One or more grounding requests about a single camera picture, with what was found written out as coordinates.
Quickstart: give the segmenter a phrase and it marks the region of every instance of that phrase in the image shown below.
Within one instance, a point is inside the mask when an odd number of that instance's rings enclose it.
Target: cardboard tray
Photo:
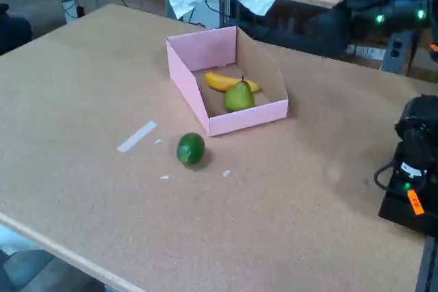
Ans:
[[[279,67],[260,44],[237,27],[167,38],[170,77],[209,136],[287,116],[289,99]],[[209,70],[258,83],[256,106],[227,113],[224,93],[209,88]]]

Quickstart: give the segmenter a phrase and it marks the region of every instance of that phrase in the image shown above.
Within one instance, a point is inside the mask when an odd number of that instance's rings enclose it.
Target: tape strip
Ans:
[[[144,127],[138,129],[136,133],[134,133],[130,138],[128,138],[123,144],[121,144],[117,150],[119,152],[127,152],[131,148],[134,147],[144,136],[146,136],[148,133],[150,133],[157,124],[153,121],[149,121],[144,125]]]

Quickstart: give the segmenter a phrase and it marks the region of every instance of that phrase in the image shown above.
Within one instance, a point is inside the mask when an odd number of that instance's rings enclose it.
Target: pear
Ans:
[[[255,106],[253,92],[248,82],[237,82],[230,90],[225,92],[225,107],[228,112],[241,111]]]

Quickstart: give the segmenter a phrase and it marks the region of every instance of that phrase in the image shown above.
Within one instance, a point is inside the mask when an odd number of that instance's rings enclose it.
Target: banana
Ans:
[[[240,79],[230,78],[224,75],[217,75],[212,71],[209,71],[208,73],[205,74],[205,82],[207,83],[207,85],[210,88],[213,88],[220,92],[226,92],[239,81]],[[258,92],[260,90],[259,85],[257,85],[255,82],[249,80],[245,80],[245,81],[249,83],[252,92]]]

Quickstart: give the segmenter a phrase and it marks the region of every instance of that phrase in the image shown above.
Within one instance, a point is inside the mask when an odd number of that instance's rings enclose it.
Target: green lime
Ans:
[[[177,156],[182,164],[196,164],[204,155],[205,144],[197,133],[186,133],[178,143]]]

